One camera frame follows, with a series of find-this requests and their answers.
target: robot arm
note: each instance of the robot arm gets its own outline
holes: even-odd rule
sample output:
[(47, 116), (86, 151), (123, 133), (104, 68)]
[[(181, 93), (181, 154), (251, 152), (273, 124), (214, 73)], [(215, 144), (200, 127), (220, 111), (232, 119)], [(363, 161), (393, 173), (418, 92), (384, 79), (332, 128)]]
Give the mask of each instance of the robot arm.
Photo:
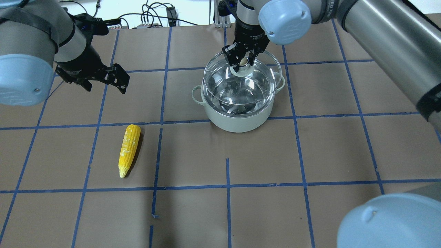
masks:
[(408, 0), (239, 0), (223, 6), (237, 22), (233, 44), (222, 49), (236, 72), (247, 53), (252, 65), (268, 39), (286, 45), (311, 24), (336, 18), (441, 131), (441, 30)]
[(118, 64), (103, 65), (91, 46), (94, 34), (107, 33), (102, 19), (70, 16), (55, 0), (1, 1), (0, 104), (27, 106), (44, 101), (54, 61), (56, 72), (67, 83), (90, 91), (89, 80), (97, 80), (125, 93), (129, 75)]

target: white pot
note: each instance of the white pot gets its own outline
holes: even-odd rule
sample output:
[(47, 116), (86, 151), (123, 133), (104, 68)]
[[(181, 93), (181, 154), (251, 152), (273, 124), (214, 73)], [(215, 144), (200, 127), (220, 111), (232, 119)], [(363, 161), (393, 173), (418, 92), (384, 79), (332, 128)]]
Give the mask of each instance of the white pot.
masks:
[[(283, 87), (285, 87), (285, 78), (283, 76), (281, 76), (280, 78), (282, 81), (282, 86), (277, 88), (273, 92), (273, 94), (277, 94), (279, 91), (281, 91), (283, 89)], [(265, 108), (261, 109), (259, 112), (257, 112), (256, 114), (254, 114), (252, 116), (243, 117), (243, 118), (226, 116), (226, 115), (214, 110), (206, 102), (206, 99), (203, 95), (202, 90), (201, 90), (202, 101), (198, 101), (194, 98), (194, 92), (197, 89), (201, 89), (201, 87), (202, 87), (202, 84), (193, 88), (193, 91), (191, 92), (191, 97), (193, 98), (193, 101), (196, 102), (197, 104), (204, 106), (205, 113), (207, 114), (207, 116), (211, 122), (213, 122), (216, 126), (222, 128), (228, 132), (241, 133), (241, 132), (247, 132), (247, 131), (251, 131), (253, 129), (258, 128), (260, 125), (262, 125), (268, 119), (269, 115), (271, 114), (271, 110), (273, 109), (275, 95), (274, 95), (274, 97), (272, 97), (271, 102)]]

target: pot handle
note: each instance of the pot handle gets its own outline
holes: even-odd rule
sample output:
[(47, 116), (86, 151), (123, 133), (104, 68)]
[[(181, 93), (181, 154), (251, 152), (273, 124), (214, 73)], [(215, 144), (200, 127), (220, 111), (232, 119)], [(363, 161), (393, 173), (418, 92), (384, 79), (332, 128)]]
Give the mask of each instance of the pot handle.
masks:
[(283, 75), (280, 75), (280, 80), (282, 81), (282, 86), (276, 89), (276, 94), (279, 93), (285, 87), (285, 77)]
[(201, 86), (202, 86), (202, 85), (199, 84), (199, 85), (197, 85), (196, 87), (193, 88), (193, 90), (191, 91), (191, 98), (193, 98), (193, 101), (196, 102), (197, 104), (202, 105), (202, 106), (205, 106), (205, 102), (203, 102), (203, 101), (198, 101), (198, 100), (196, 100), (196, 98), (194, 98), (194, 92), (195, 92), (197, 89), (200, 89)]

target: yellow corn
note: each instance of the yellow corn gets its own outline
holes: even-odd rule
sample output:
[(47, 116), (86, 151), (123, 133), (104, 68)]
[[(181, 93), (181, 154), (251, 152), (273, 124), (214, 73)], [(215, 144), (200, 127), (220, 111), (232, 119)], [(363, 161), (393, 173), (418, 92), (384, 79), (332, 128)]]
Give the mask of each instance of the yellow corn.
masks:
[(120, 161), (118, 162), (118, 168), (120, 169), (120, 177), (124, 178), (127, 171), (133, 162), (135, 157), (136, 148), (138, 147), (139, 136), (141, 135), (141, 128), (137, 125), (130, 124), (126, 128), (124, 134), (123, 145), (121, 146)]

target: light blue joint cap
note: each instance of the light blue joint cap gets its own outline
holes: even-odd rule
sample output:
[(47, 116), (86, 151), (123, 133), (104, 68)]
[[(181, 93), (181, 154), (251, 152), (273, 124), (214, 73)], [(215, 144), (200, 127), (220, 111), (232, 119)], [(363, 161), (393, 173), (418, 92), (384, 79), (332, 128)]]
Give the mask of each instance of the light blue joint cap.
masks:
[(0, 104), (38, 104), (48, 96), (52, 81), (52, 66), (40, 58), (26, 54), (0, 56)]
[(291, 44), (311, 27), (311, 12), (301, 0), (271, 0), (259, 12), (259, 23), (269, 40)]
[(441, 202), (422, 195), (382, 195), (349, 212), (337, 248), (441, 247)]
[(0, 0), (0, 9), (17, 6), (21, 2), (22, 0)]

